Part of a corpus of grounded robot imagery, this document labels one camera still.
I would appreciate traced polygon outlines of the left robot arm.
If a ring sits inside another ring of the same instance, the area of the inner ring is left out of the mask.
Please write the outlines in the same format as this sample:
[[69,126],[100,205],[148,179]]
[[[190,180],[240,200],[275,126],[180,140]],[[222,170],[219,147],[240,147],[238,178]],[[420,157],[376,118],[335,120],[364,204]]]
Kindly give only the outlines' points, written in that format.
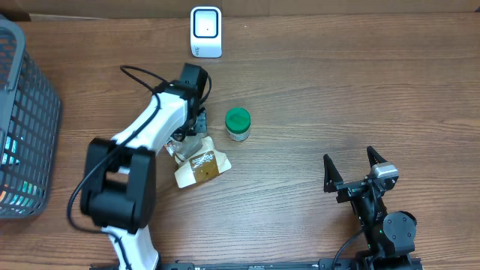
[[170,139],[194,135],[203,103],[212,89],[208,72],[184,64],[178,80],[162,79],[149,86],[151,101],[138,118],[112,139],[93,139],[87,148],[85,171],[67,204],[73,204],[108,236],[118,257],[115,269],[158,269],[149,222],[156,205],[156,157]]

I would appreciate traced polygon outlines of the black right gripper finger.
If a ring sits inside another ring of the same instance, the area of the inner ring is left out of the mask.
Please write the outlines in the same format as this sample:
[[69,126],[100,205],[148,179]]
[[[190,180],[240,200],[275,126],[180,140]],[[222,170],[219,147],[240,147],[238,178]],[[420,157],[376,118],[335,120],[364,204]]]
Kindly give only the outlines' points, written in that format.
[[387,162],[387,160],[383,158],[371,145],[367,147],[367,156],[368,156],[370,167]]
[[326,193],[336,192],[337,186],[342,185],[344,180],[334,165],[333,160],[327,154],[323,155],[323,163],[325,171],[324,191]]

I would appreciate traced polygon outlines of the green lid white jar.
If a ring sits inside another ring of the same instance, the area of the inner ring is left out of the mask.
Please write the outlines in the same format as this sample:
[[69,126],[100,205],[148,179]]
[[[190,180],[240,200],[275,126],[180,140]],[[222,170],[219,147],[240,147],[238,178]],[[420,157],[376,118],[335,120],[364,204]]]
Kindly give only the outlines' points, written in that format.
[[244,108],[232,108],[226,114],[225,126],[232,140],[236,142],[244,141],[251,134],[251,115]]

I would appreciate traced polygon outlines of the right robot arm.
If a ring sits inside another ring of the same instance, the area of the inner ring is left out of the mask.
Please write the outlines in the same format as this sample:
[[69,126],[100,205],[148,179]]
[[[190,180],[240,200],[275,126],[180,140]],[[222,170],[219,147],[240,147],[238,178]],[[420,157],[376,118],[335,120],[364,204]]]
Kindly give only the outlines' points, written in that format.
[[[363,179],[346,183],[333,160],[323,155],[324,191],[336,193],[338,203],[348,202],[358,218],[361,229],[351,236],[331,261],[319,264],[322,269],[422,269],[420,259],[410,254],[415,250],[416,218],[408,211],[387,212],[383,195],[396,185],[397,167],[371,146],[367,147],[370,172]],[[359,236],[367,242],[352,259],[341,254]]]

